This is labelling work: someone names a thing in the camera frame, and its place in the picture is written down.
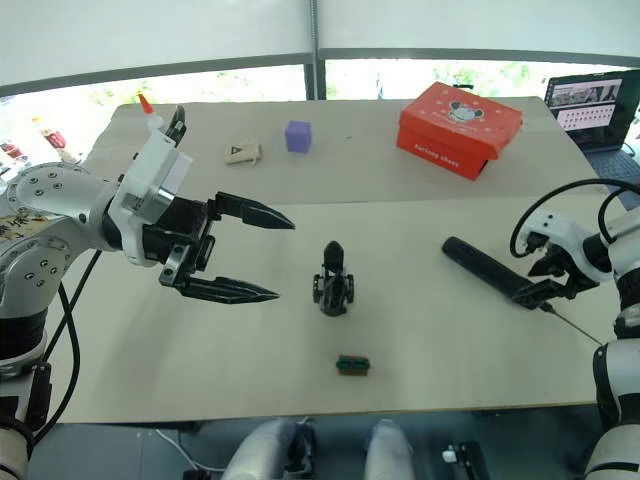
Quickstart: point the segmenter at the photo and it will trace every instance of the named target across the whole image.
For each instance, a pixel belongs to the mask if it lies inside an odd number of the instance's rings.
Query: red cap
[[[144,113],[146,113],[147,115],[153,113],[153,107],[151,106],[151,104],[149,104],[149,102],[147,102],[147,99],[144,98],[144,95],[139,93],[138,98],[140,99],[140,105],[142,105],[142,110],[144,111]]]

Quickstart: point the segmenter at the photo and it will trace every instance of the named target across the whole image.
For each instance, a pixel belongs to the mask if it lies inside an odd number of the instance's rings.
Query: floor
[[[318,444],[314,478],[362,478],[366,437],[381,418],[404,430],[419,480],[465,478],[441,459],[450,443],[464,441],[480,442],[492,480],[573,480],[601,434],[595,406],[318,417],[311,419]],[[205,422],[198,432],[182,433],[182,443],[198,462],[223,467],[264,421]],[[176,438],[175,430],[162,431]],[[151,428],[60,425],[34,451],[29,468],[30,480],[179,480],[190,467]]]

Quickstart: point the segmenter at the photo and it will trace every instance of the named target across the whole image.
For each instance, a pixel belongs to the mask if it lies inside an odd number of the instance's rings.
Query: white cable
[[[209,467],[200,462],[196,462],[193,458],[191,458],[191,456],[186,452],[186,450],[182,448],[174,439],[165,435],[157,428],[155,429],[155,431],[158,435],[160,435],[163,439],[165,439],[170,445],[172,445],[173,448],[178,450],[178,452],[182,454],[182,456],[187,460],[187,462],[189,462],[189,465],[191,465],[191,468],[193,468],[194,470],[206,470],[208,472],[224,473],[224,470],[225,470],[224,468]]]

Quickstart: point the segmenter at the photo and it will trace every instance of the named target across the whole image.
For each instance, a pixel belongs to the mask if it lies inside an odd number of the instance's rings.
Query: box lid
[[[520,130],[522,112],[435,82],[400,114],[400,126],[486,159]]]

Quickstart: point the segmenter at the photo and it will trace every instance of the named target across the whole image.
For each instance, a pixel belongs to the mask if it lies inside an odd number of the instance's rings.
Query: laptop
[[[640,103],[640,70],[551,78],[544,100],[600,177],[640,183],[635,149],[625,144]],[[633,194],[620,200],[640,205]]]

